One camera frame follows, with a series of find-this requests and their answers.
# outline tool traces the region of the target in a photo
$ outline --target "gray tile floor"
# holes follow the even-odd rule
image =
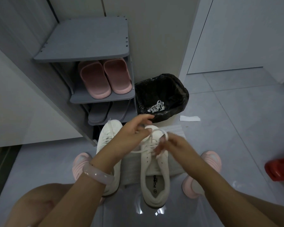
[[[263,68],[187,75],[185,110],[161,122],[181,124],[189,143],[201,154],[216,151],[221,175],[236,190],[284,205],[284,183],[273,182],[264,164],[284,157],[284,85]],[[180,115],[200,122],[180,122]],[[81,152],[95,154],[84,138],[24,145],[0,197],[0,224],[27,191],[46,183],[73,183],[71,168]],[[205,198],[182,193],[186,174],[171,178],[166,205],[145,205],[139,184],[121,187],[97,210],[92,226],[222,226]]]

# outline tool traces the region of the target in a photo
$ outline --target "black garbage bag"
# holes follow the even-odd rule
[[[157,77],[143,80],[135,84],[138,114],[153,114],[152,122],[167,120],[175,114],[184,111],[189,93],[181,81],[172,74],[161,74]],[[148,112],[157,101],[164,102],[165,109]]]

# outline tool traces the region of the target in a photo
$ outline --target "pink slipper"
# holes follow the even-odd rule
[[[201,155],[201,158],[214,168],[218,173],[221,172],[222,162],[219,155],[214,151],[206,151]],[[204,190],[200,184],[189,175],[183,180],[182,190],[184,194],[191,198],[197,198],[201,194],[204,194]]]
[[[103,99],[111,94],[111,88],[99,61],[81,61],[79,74],[88,93],[95,99]]]
[[[73,176],[75,178],[75,180],[77,180],[80,175],[83,173],[83,166],[87,163],[89,163],[89,161],[91,161],[93,158],[88,154],[88,153],[81,153],[79,154],[73,163]],[[101,205],[104,202],[105,198],[101,198],[99,205]]]
[[[131,91],[133,87],[123,58],[104,60],[103,67],[111,88],[116,94],[122,95]]]

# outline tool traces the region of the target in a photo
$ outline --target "white paper scrap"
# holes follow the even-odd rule
[[[198,116],[180,116],[180,121],[201,121],[201,119]]]

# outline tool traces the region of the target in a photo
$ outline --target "leg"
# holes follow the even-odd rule
[[[259,198],[238,192],[249,203],[260,210],[265,216],[272,220],[276,225],[284,227],[284,206],[276,205],[270,202],[266,202]]]
[[[5,227],[37,226],[73,184],[46,184],[24,194],[13,206]]]

